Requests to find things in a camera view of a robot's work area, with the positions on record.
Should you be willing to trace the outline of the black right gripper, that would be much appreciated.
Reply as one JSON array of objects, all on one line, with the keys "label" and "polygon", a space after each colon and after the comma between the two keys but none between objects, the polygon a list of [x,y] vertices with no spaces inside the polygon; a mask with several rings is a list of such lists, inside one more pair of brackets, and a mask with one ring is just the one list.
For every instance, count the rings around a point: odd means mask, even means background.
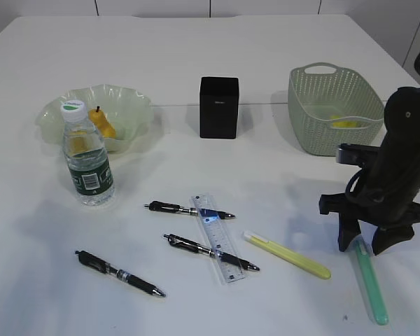
[{"label": "black right gripper", "polygon": [[387,187],[367,189],[371,168],[360,168],[343,193],[320,197],[321,214],[339,214],[337,241],[341,252],[345,252],[361,234],[358,220],[378,227],[372,239],[372,251],[376,256],[411,240],[414,236],[412,225],[420,223],[420,204],[413,201],[420,190],[420,181],[398,176]]}]

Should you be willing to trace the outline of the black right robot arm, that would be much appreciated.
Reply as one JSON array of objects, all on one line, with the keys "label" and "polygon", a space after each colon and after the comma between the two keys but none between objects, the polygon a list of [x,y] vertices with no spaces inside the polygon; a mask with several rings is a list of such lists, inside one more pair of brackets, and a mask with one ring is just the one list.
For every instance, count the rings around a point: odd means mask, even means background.
[{"label": "black right robot arm", "polygon": [[323,215],[339,216],[338,249],[361,233],[361,221],[376,227],[375,255],[411,240],[420,223],[420,88],[400,87],[384,107],[386,134],[380,146],[342,143],[336,161],[359,167],[343,193],[322,195]]}]

